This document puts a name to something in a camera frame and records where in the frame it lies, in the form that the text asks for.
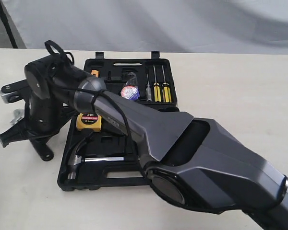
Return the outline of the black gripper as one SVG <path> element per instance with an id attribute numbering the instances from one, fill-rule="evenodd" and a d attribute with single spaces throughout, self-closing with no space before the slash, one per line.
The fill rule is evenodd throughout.
<path id="1" fill-rule="evenodd" d="M 40 99 L 36 94 L 29 98 L 29 118 L 27 128 L 33 134 L 56 134 L 76 115 L 70 106 L 62 106 L 56 98 Z M 0 134 L 0 143 L 5 148 L 12 142 L 28 139 L 25 121 L 19 121 Z"/>

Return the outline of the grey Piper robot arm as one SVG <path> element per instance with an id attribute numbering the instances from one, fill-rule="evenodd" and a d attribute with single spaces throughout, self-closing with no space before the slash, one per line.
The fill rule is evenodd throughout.
<path id="1" fill-rule="evenodd" d="M 25 117 L 0 134 L 3 146 L 57 133 L 64 104 L 96 112 L 132 139 L 142 174 L 166 202 L 216 214 L 242 210 L 265 230 L 288 230 L 288 177 L 217 121 L 125 99 L 66 55 L 32 61 L 24 73 Z"/>

